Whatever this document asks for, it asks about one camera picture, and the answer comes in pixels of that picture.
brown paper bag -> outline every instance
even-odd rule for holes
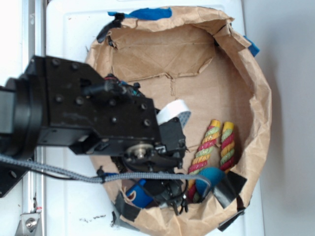
[[[231,171],[247,179],[239,195],[247,207],[267,157],[270,88],[248,50],[251,44],[231,27],[232,18],[203,7],[171,10],[171,18],[157,21],[124,19],[104,42],[92,44],[86,62],[103,77],[113,73],[126,82],[139,82],[141,92],[159,109],[176,99],[187,103],[192,115],[184,128],[189,151],[183,172],[210,121],[233,122],[239,162]],[[118,171],[109,157],[91,160],[95,168]],[[209,165],[218,167],[219,160],[219,150],[213,151]],[[123,186],[115,181],[104,187],[115,202]],[[200,204],[189,204],[189,212],[180,216],[170,208],[152,207],[141,210],[134,221],[121,219],[150,235],[201,236],[236,213],[237,200],[223,209],[210,194]]]

black cable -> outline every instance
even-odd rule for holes
[[[59,180],[77,180],[74,178],[69,178],[69,177],[60,177],[60,176],[55,176],[46,172],[42,172],[42,171],[38,171],[38,170],[33,170],[30,168],[26,168],[26,167],[22,167],[22,166],[15,166],[15,165],[10,165],[10,164],[4,164],[5,166],[9,166],[10,168],[13,169],[18,169],[18,170],[22,170],[22,171],[32,171],[34,173],[40,174],[40,175],[44,175],[50,178],[55,178],[55,179],[59,179]]]
[[[75,181],[77,181],[77,179],[74,179],[74,178],[55,176],[55,175],[52,175],[52,174],[49,174],[46,172],[42,172],[42,171],[38,171],[38,170],[32,170],[32,169],[28,169],[28,170],[32,171],[34,173],[37,173],[37,174],[41,174],[41,175],[50,177],[50,178],[55,178],[55,179],[59,179],[59,180],[75,180]]]

